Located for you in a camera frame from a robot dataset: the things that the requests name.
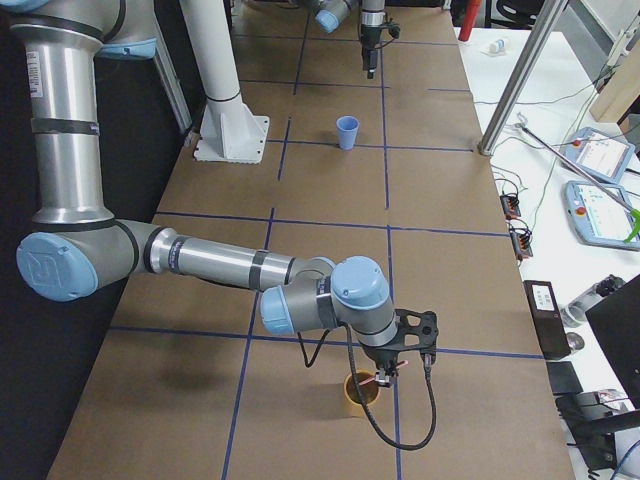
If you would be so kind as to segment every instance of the blue joint cap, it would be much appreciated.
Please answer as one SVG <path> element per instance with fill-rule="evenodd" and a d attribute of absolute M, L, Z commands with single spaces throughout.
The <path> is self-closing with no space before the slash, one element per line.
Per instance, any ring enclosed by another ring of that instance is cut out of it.
<path fill-rule="evenodd" d="M 111 43 L 100 49 L 98 57 L 112 60 L 148 60 L 156 54 L 156 39 L 141 42 Z"/>
<path fill-rule="evenodd" d="M 333 32 L 340 25 L 338 17 L 327 10 L 320 10 L 316 14 L 316 22 L 327 33 Z"/>
<path fill-rule="evenodd" d="M 280 285 L 264 291 L 260 300 L 260 312 L 262 313 L 262 324 L 269 333 L 273 335 L 294 333 L 289 307 L 287 307 L 284 291 Z"/>
<path fill-rule="evenodd" d="M 50 0 L 0 0 L 0 8 L 14 13 L 30 12 L 49 3 Z"/>
<path fill-rule="evenodd" d="M 54 233 L 27 236 L 16 252 L 25 282 L 49 300 L 69 302 L 98 289 L 96 270 L 73 243 Z"/>
<path fill-rule="evenodd" d="M 373 310 L 389 299 L 382 269 L 368 257 L 350 257 L 331 274 L 331 293 L 354 310 Z"/>

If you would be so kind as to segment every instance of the white surface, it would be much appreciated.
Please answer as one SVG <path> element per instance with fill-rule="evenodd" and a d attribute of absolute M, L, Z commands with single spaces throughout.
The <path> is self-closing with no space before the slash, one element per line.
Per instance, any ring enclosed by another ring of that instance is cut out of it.
<path fill-rule="evenodd" d="M 469 42 L 460 44 L 462 60 L 476 102 L 499 100 L 528 35 L 529 32 L 526 31 L 474 29 Z M 483 54 L 482 50 L 498 38 L 509 39 L 507 54 L 494 57 Z M 580 93 L 574 97 L 552 104 L 517 105 L 507 123 L 511 125 L 518 122 L 517 114 L 520 113 L 527 118 L 529 129 L 552 145 L 563 143 L 570 133 L 583 126 L 593 126 L 611 135 L 620 134 L 616 124 L 597 123 L 588 112 L 579 125 L 576 122 L 585 102 L 595 95 L 594 89 L 564 36 L 554 32 L 518 101 L 549 102 L 578 91 Z M 483 131 L 494 110 L 495 105 L 476 103 Z M 507 128 L 500 137 L 491 163 L 520 175 L 527 187 L 520 194 L 520 209 L 523 219 L 534 227 L 534 210 L 542 198 L 543 185 L 551 170 L 554 155 L 546 150 L 533 149 L 514 139 L 500 145 L 500 142 L 512 136 L 535 144 L 533 139 L 513 128 Z M 634 159 L 629 166 L 638 169 L 638 165 L 638 160 Z M 518 183 L 513 175 L 505 176 Z M 566 305 L 590 285 L 611 273 L 626 281 L 640 274 L 640 253 L 578 243 L 562 203 L 563 186 L 569 180 L 580 178 L 558 163 L 535 222 L 532 244 L 534 256 L 525 260 L 520 268 L 523 280 L 552 282 L 560 306 Z M 627 173 L 621 183 L 629 190 L 640 193 L 640 178 L 633 178 Z M 638 199 L 632 197 L 632 202 L 636 207 L 640 206 Z M 588 324 L 573 331 L 580 334 L 587 345 L 584 350 L 569 357 L 584 391 L 604 388 L 622 390 Z M 587 478 L 586 466 L 579 452 L 575 448 L 570 448 L 569 451 L 576 478 Z"/>
<path fill-rule="evenodd" d="M 640 10 L 640 0 L 582 0 L 582 3 L 612 39 Z"/>

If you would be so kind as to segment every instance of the label on robot arm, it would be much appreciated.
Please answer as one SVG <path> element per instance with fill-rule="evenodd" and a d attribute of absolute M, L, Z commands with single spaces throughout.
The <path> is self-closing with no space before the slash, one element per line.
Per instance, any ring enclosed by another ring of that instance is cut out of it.
<path fill-rule="evenodd" d="M 533 290 L 533 298 L 536 301 L 536 308 L 538 310 L 546 310 L 548 312 L 555 310 L 549 287 L 546 285 L 532 285 L 531 289 Z"/>
<path fill-rule="evenodd" d="M 42 73 L 40 72 L 40 54 L 27 52 L 27 75 L 29 76 L 29 90 L 31 98 L 42 98 Z"/>

